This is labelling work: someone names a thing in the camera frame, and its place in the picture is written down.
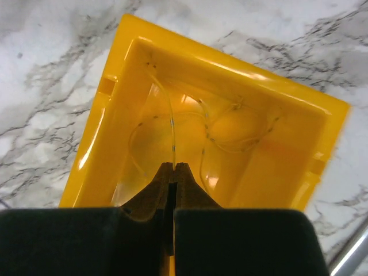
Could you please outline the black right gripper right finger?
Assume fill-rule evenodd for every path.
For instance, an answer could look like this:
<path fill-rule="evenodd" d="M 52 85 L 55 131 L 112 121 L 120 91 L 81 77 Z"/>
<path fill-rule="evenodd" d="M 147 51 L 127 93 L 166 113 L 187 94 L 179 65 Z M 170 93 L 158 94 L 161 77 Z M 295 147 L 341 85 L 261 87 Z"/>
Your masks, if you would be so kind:
<path fill-rule="evenodd" d="M 226 209 L 176 165 L 176 275 L 328 275 L 312 223 L 292 209 Z"/>

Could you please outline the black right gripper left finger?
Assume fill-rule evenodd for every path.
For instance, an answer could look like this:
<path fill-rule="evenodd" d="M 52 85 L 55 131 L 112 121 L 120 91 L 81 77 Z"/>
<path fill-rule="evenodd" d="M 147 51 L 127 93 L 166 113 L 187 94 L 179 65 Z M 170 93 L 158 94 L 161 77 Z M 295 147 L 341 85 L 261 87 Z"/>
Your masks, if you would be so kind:
<path fill-rule="evenodd" d="M 168 275 L 173 167 L 120 207 L 1 212 L 2 275 Z"/>

